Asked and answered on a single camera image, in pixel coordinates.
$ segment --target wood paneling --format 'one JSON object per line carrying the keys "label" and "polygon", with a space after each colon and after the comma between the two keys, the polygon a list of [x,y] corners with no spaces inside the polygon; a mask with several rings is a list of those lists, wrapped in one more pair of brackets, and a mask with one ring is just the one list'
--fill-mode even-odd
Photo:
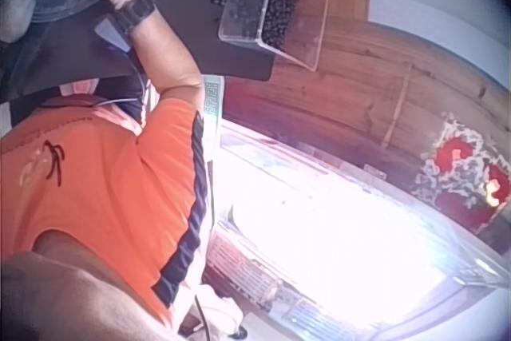
{"label": "wood paneling", "polygon": [[279,62],[268,82],[228,79],[224,100],[229,120],[373,165],[405,190],[447,113],[509,159],[507,89],[421,38],[334,16],[316,73]]}
{"label": "wood paneling", "polygon": [[328,16],[366,21],[369,16],[369,0],[329,0]]}

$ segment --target orange shirt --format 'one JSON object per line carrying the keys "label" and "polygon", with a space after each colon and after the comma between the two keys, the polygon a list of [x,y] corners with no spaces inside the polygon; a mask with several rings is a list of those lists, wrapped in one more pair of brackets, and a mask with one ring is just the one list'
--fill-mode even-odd
{"label": "orange shirt", "polygon": [[203,123],[190,104],[167,99],[140,135],[129,127],[115,105],[65,107],[40,110],[2,138],[2,258],[32,250],[45,231],[64,232],[169,324],[204,234]]}

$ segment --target watch strap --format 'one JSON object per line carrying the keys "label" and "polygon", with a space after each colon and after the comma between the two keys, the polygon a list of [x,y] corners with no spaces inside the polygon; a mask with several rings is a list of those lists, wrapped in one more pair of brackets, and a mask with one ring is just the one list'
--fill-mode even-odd
{"label": "watch strap", "polygon": [[131,0],[116,11],[115,19],[122,31],[128,35],[155,9],[156,6],[153,0]]}

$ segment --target person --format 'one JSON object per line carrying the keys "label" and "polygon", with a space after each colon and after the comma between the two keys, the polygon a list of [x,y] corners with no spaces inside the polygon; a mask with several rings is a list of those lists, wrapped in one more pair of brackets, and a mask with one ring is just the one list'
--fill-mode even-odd
{"label": "person", "polygon": [[2,138],[2,339],[178,339],[211,228],[204,86],[156,7],[129,38],[160,95],[143,128],[82,94],[44,101]]}

